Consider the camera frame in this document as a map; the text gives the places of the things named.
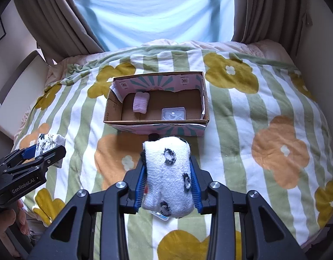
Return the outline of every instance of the beige curtain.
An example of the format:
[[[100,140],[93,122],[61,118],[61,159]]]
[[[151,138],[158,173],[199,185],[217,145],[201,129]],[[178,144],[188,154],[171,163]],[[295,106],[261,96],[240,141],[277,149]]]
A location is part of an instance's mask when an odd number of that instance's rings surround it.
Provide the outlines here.
[[[307,0],[235,0],[232,41],[250,44],[270,39],[295,59],[306,4]]]
[[[102,53],[103,48],[74,0],[14,0],[26,27],[47,57]]]

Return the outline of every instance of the screw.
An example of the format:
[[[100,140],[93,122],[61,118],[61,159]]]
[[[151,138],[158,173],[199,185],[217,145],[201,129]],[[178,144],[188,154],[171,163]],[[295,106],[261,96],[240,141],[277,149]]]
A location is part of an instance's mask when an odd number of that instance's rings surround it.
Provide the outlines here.
[[[79,190],[76,195],[79,197],[79,198],[83,198],[85,195],[87,194],[87,191],[86,190]]]
[[[217,189],[220,187],[220,183],[213,181],[210,183],[210,187],[212,187],[213,189]]]
[[[116,183],[116,187],[118,187],[119,189],[124,188],[126,185],[127,185],[127,183],[124,181],[119,181]]]
[[[257,191],[249,191],[249,195],[253,198],[257,198],[259,196],[259,193]]]

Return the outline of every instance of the black spot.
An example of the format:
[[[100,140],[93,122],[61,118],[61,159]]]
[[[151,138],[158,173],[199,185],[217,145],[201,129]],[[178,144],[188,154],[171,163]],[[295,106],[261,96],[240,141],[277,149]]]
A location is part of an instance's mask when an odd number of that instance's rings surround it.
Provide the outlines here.
[[[161,202],[160,214],[164,215],[165,217],[169,217],[171,215],[171,208],[165,201]]]
[[[161,138],[161,136],[159,136],[159,134],[157,134],[157,133],[152,133],[152,134],[148,135],[148,140],[150,142],[158,141],[160,138]]]
[[[141,153],[140,153],[140,157],[141,157],[141,161],[143,163],[143,166],[146,166],[146,151],[143,150]]]
[[[173,165],[176,161],[176,154],[171,149],[164,150],[165,164]]]
[[[183,139],[183,138],[179,138],[182,142],[185,142],[186,144],[188,144],[188,142],[185,140],[185,139]]]
[[[191,179],[187,173],[183,173],[182,176],[183,176],[183,181],[184,181],[184,191],[189,192],[190,187],[192,185]]]

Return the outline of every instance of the wall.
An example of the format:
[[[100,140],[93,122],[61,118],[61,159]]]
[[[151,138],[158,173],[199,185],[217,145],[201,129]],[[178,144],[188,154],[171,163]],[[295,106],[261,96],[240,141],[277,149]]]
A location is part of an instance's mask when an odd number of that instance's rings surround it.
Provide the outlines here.
[[[333,14],[324,0],[309,0],[313,25],[301,38],[296,65],[323,110],[333,138]]]
[[[24,58],[37,48],[13,0],[4,10],[1,19],[6,35],[0,40],[0,90]]]

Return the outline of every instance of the curtain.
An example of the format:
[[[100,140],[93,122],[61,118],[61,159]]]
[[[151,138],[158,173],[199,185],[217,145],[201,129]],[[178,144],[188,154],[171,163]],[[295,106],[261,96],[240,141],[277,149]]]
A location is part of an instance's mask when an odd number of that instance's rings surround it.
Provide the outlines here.
[[[155,39],[224,42],[233,37],[234,0],[74,0],[105,50]]]
[[[232,41],[245,44],[270,39],[295,59],[307,0],[235,0]]]
[[[70,56],[103,52],[74,0],[14,2],[23,22],[46,57],[60,62]]]

